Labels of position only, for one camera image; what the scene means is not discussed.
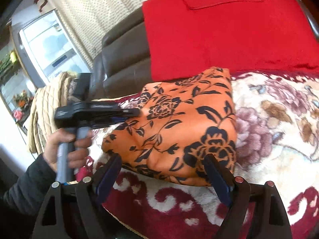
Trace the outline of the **dark left sleeve forearm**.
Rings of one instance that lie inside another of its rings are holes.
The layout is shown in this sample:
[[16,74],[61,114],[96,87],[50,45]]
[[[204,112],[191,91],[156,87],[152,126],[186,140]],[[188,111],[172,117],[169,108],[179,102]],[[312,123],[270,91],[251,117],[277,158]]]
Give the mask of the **dark left sleeve forearm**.
[[44,157],[38,156],[17,182],[1,196],[1,210],[6,213],[37,216],[55,178],[56,173]]

